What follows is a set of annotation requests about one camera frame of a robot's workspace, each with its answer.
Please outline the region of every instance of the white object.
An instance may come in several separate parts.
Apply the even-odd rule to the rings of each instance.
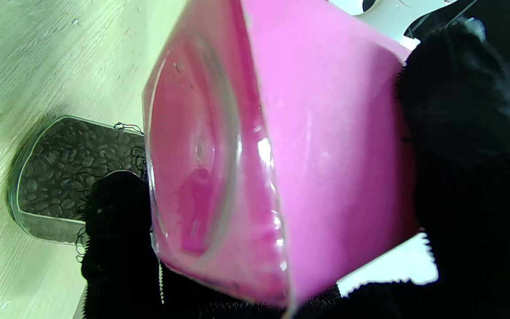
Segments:
[[[330,0],[329,2],[352,16],[363,13],[363,0]]]
[[[340,293],[348,295],[372,282],[409,281],[423,285],[438,279],[434,258],[428,251],[426,234],[420,233],[390,252],[338,281]]]
[[[417,45],[421,43],[421,41],[418,40],[417,38],[413,39],[407,36],[402,36],[400,43],[403,47],[412,51],[417,47]]]
[[[366,12],[363,12],[363,0],[330,0],[330,2],[395,41],[401,42],[402,35],[412,22],[456,0],[376,0]]]

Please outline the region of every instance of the coffee bean container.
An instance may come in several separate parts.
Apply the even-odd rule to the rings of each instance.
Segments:
[[[27,234],[65,244],[84,241],[82,211],[91,186],[117,170],[144,176],[144,137],[119,129],[61,117],[22,150],[9,201]]]

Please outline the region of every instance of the coffee bean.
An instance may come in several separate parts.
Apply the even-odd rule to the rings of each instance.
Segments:
[[[34,180],[34,179],[28,180],[28,182],[27,182],[27,190],[29,190],[31,192],[35,192],[38,188],[39,188],[39,186],[38,186],[36,180]]]
[[[73,211],[72,210],[62,210],[61,218],[72,219]]]
[[[97,127],[96,128],[96,135],[98,135],[98,136],[105,135],[105,129],[103,127],[101,127],[101,126]]]
[[[76,157],[77,149],[73,149],[70,151],[70,155],[68,156],[68,161],[73,162],[74,158]]]
[[[23,176],[29,177],[31,174],[33,174],[33,165],[27,162],[25,167],[23,167]]]
[[[88,156],[88,157],[85,157],[85,158],[82,160],[81,164],[82,164],[82,166],[84,166],[84,167],[90,167],[90,166],[92,166],[93,160],[94,160],[94,159],[93,159],[93,157],[92,157],[92,156]]]
[[[48,202],[38,202],[35,204],[35,210],[43,210],[48,207]]]
[[[75,201],[75,202],[78,202],[82,198],[83,198],[83,193],[82,192],[71,192],[70,193],[70,199]]]
[[[60,157],[60,153],[58,151],[47,152],[44,156],[44,159],[51,165]]]
[[[62,215],[62,208],[58,205],[50,206],[50,213],[53,216],[60,217]]]
[[[105,174],[108,173],[108,168],[105,166],[105,165],[101,165],[101,166],[98,166],[96,167],[94,170],[93,170],[94,174],[96,174],[97,176],[105,176]]]
[[[39,182],[42,182],[43,180],[49,180],[52,178],[53,175],[54,175],[53,170],[47,170],[46,172],[39,175]]]
[[[82,151],[78,150],[73,161],[75,163],[81,163],[83,159],[84,159],[84,153]]]
[[[107,159],[105,158],[97,158],[94,162],[93,162],[93,165],[94,166],[99,166],[99,165],[103,165],[105,163],[107,163]]]
[[[143,151],[142,148],[140,147],[134,147],[132,150],[131,150],[131,156],[145,156],[145,152]]]
[[[119,170],[121,169],[121,164],[119,164],[118,162],[109,162],[108,163],[108,170],[109,171],[116,171],[116,170]]]
[[[88,184],[89,187],[91,187],[96,182],[96,178],[94,176],[88,176],[85,179],[85,183]]]
[[[45,162],[38,159],[33,163],[33,169],[35,171],[35,174],[40,176],[46,171],[46,164]]]
[[[44,132],[45,136],[53,136],[56,134],[56,127],[53,125]]]
[[[64,128],[67,129],[76,123],[77,120],[73,119],[72,117],[64,117],[61,122],[64,123]]]
[[[62,163],[67,163],[69,155],[70,155],[70,151],[68,151],[68,150],[62,151],[62,153],[60,154],[60,161]]]
[[[127,145],[129,144],[129,136],[127,134],[122,134],[119,136],[119,139],[117,140],[120,144]]]
[[[43,210],[40,211],[40,214],[44,215],[44,216],[52,216],[50,214],[50,209],[49,208],[44,208]]]
[[[61,200],[64,200],[65,198],[68,197],[69,194],[70,194],[70,190],[65,190],[65,191],[62,192],[62,194],[60,194],[59,198]]]
[[[75,202],[73,200],[71,200],[70,198],[66,198],[60,203],[60,207],[62,207],[65,210],[69,210],[70,208],[74,207],[74,204]]]
[[[105,157],[112,161],[119,161],[119,156],[115,155],[113,150],[109,150],[107,153],[105,153]]]
[[[75,189],[77,191],[84,190],[84,186],[82,184],[80,184],[79,182],[72,182],[71,185],[72,185],[73,189]]]
[[[33,149],[34,155],[40,155],[40,153],[43,151],[43,146],[41,144],[35,145],[35,148]]]
[[[67,178],[65,180],[62,181],[62,183],[60,183],[60,187],[64,187],[66,185],[68,185],[68,183],[70,183],[72,179],[71,178]]]

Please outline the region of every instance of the light wooden surface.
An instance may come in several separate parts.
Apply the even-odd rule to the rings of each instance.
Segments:
[[[10,218],[12,158],[48,119],[142,123],[140,96],[184,0],[0,0],[0,318],[70,319],[85,282],[72,246]]]

